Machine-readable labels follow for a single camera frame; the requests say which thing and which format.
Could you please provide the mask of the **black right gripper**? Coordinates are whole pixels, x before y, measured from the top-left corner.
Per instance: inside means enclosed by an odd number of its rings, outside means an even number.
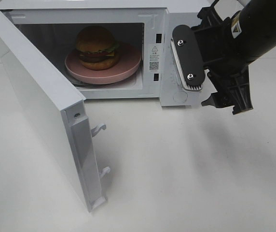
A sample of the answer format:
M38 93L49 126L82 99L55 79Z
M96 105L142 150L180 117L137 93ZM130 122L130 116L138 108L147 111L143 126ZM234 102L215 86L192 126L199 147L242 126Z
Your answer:
M214 5L203 7L198 26L178 25L172 31L171 50L181 86L198 92L205 80L204 68L216 92L227 94L234 103L234 115L253 108L249 71L238 53L231 32L231 18L222 20Z

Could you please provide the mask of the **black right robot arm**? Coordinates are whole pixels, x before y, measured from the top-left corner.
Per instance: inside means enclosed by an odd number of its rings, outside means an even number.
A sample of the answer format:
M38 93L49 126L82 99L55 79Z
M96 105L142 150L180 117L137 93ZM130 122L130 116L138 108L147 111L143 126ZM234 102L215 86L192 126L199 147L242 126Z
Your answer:
M173 29L171 48L184 89L199 91L206 78L216 89L202 106L252 109L249 65L276 46L276 0L251 0L221 19L214 5L198 13L201 23Z

